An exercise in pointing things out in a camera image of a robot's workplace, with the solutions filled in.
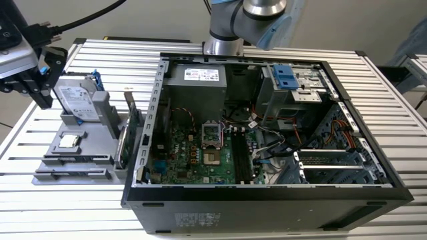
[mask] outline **green motherboard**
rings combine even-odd
[[[202,149],[202,131],[198,132],[190,136],[187,128],[179,126],[173,128],[166,170],[162,174],[153,175],[154,184],[237,184],[231,133],[225,131],[223,146],[217,150],[215,148]],[[258,147],[257,134],[254,131],[247,131],[245,137],[247,153],[251,155]],[[253,179],[254,184],[265,184],[262,167],[258,170],[259,175]]]

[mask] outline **motherboard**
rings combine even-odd
[[[159,159],[154,162],[154,173],[151,174],[153,184],[237,184],[239,181],[241,166],[235,165],[237,148],[249,164],[250,184],[265,184],[263,169],[253,166],[250,156],[258,148],[257,135],[254,131],[241,132],[245,136],[245,146],[234,144],[234,132],[219,128],[221,139],[215,137],[215,125],[198,133],[175,125],[171,128],[171,144],[169,159]],[[205,139],[221,143],[221,145],[206,147]]]

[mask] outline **white label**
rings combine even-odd
[[[258,115],[255,114],[255,112],[253,112],[253,114],[251,114],[251,118],[253,118],[253,120],[257,120]]]
[[[79,86],[61,86],[59,90],[73,114],[83,121],[99,121],[99,114],[89,91]]]
[[[258,126],[258,122],[257,121],[251,121],[251,123],[249,124],[249,127],[253,129]]]
[[[222,218],[221,212],[175,213],[178,227],[217,227]]]
[[[221,71],[218,69],[187,68],[185,73],[185,80],[219,82],[219,75]]]

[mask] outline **aluminum table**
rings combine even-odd
[[[111,104],[127,111],[125,88],[134,88],[146,111],[159,53],[201,54],[193,43],[86,40],[70,49],[67,70],[102,73]],[[123,185],[31,184],[33,173],[62,125],[62,107],[33,103],[0,146],[0,238],[4,239],[427,239],[427,123],[382,75],[355,51],[245,48],[247,57],[327,61],[367,126],[410,188],[415,201],[349,233],[147,235],[134,212],[121,207]]]

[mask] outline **ram slot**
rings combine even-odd
[[[231,132],[231,150],[234,160],[235,183],[249,184],[253,180],[250,152],[245,132]]]

